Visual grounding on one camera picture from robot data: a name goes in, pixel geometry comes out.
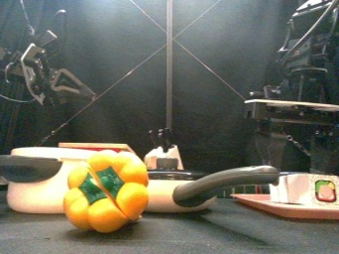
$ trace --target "cooking pot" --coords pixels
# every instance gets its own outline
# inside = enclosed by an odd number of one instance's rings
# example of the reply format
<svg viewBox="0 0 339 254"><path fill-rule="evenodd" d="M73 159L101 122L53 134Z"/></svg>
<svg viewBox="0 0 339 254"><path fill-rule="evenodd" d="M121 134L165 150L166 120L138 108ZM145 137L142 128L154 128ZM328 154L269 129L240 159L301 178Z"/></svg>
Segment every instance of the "cooking pot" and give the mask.
<svg viewBox="0 0 339 254"><path fill-rule="evenodd" d="M62 213L69 172L93 153L71 148L26 147L0 156L9 207L29 213Z"/></svg>
<svg viewBox="0 0 339 254"><path fill-rule="evenodd" d="M9 181L7 204L30 213L62 213L67 175L94 151L67 148L18 148L0 156L0 175ZM213 204L222 188L277 181L270 166L242 167L213 174L177 170L148 171L149 201L145 211L190 212Z"/></svg>
<svg viewBox="0 0 339 254"><path fill-rule="evenodd" d="M148 171L150 212L190 212L214 202L224 188L244 185L265 185L277 181L278 171L270 166L242 167L213 174L201 172Z"/></svg>

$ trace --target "black handle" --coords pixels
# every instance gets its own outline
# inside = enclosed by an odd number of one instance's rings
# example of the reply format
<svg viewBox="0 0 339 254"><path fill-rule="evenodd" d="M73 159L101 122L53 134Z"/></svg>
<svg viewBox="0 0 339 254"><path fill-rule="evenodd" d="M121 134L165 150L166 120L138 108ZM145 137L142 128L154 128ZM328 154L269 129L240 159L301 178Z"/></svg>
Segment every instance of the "black handle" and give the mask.
<svg viewBox="0 0 339 254"><path fill-rule="evenodd" d="M177 186L173 201L184 207L204 203L224 188L276 183L278 170L270 166L242 167L225 170Z"/></svg>
<svg viewBox="0 0 339 254"><path fill-rule="evenodd" d="M51 158L1 155L0 176L14 183L39 182L58 172L61 164Z"/></svg>

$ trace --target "black backdrop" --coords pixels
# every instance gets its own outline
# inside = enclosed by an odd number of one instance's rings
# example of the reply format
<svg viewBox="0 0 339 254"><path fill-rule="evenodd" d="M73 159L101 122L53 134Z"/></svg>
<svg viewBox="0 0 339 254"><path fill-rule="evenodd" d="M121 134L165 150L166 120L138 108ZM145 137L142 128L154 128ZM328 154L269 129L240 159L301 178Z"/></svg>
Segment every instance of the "black backdrop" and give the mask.
<svg viewBox="0 0 339 254"><path fill-rule="evenodd" d="M258 164L254 123L242 117L244 99L264 85L278 84L274 53L296 2L173 0L173 36L180 33L180 45L173 42L172 132L185 168L213 172ZM126 143L142 157L152 148L148 130L165 127L165 48L156 51L166 43L166 1L25 0L23 4L37 33L53 14L66 10L66 19L58 16L50 26L62 46L50 66L66 68L95 94L116 84L43 146ZM19 0L2 0L0 15L0 47L23 52L29 39ZM27 98L19 81L7 85L2 79L1 93ZM85 106L82 101L55 108L2 99L0 103L2 153L34 146ZM297 151L289 148L285 153L297 159L286 170L308 167Z"/></svg>

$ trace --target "plate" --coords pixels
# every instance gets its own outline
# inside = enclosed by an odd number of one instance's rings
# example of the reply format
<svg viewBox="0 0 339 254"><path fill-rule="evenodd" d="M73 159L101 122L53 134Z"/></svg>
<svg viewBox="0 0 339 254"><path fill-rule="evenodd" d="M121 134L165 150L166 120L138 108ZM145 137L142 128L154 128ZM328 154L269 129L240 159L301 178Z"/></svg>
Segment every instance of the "plate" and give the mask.
<svg viewBox="0 0 339 254"><path fill-rule="evenodd" d="M339 207L277 203L269 201L269 194L232 194L232 197L240 203L281 217L339 220Z"/></svg>

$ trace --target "yellow bell pepper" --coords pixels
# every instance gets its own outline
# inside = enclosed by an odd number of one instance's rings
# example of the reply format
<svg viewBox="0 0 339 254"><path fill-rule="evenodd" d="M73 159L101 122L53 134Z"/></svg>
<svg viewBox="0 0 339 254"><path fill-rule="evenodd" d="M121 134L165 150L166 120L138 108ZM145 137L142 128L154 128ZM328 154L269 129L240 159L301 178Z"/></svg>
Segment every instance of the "yellow bell pepper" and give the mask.
<svg viewBox="0 0 339 254"><path fill-rule="evenodd" d="M148 202L146 168L129 152L99 151L67 178L65 215L74 227L102 233L138 219Z"/></svg>

